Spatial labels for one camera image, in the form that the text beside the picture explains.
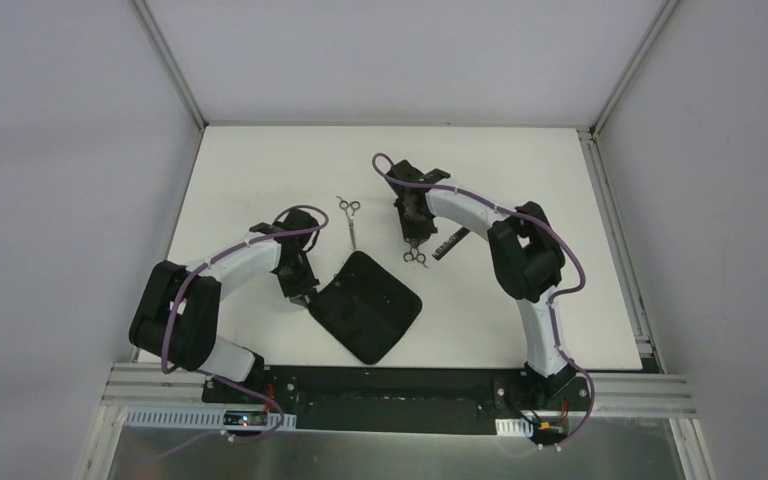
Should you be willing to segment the black zip tool case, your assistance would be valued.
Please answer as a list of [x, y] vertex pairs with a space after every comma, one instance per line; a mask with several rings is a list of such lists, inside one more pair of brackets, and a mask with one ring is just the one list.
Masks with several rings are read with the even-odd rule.
[[362, 251], [349, 255], [308, 304], [311, 316], [365, 365], [385, 357], [422, 308], [419, 295]]

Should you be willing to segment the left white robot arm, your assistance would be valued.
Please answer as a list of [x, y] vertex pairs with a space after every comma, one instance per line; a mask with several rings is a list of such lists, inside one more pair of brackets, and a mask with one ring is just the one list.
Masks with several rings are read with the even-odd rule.
[[252, 226], [235, 244], [187, 264], [163, 260], [149, 276], [128, 332], [129, 342], [161, 360], [161, 369], [200, 372], [227, 380], [241, 404], [265, 390], [263, 357], [219, 335], [220, 305], [249, 281], [274, 275], [283, 296], [307, 305], [319, 284], [308, 259], [328, 215], [296, 205], [271, 223]]

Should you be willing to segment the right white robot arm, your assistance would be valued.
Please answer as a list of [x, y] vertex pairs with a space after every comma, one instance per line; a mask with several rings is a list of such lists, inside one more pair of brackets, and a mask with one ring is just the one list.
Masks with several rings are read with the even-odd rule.
[[443, 170], [424, 173], [408, 160], [383, 158], [389, 169], [382, 176], [396, 195], [402, 238], [413, 253], [438, 232], [436, 218], [487, 242], [496, 281], [520, 312], [528, 343], [529, 400], [543, 410], [555, 408], [567, 397], [576, 370], [561, 352], [561, 335], [552, 320], [550, 298], [562, 280], [566, 257], [542, 207], [528, 202], [512, 210], [462, 188]]

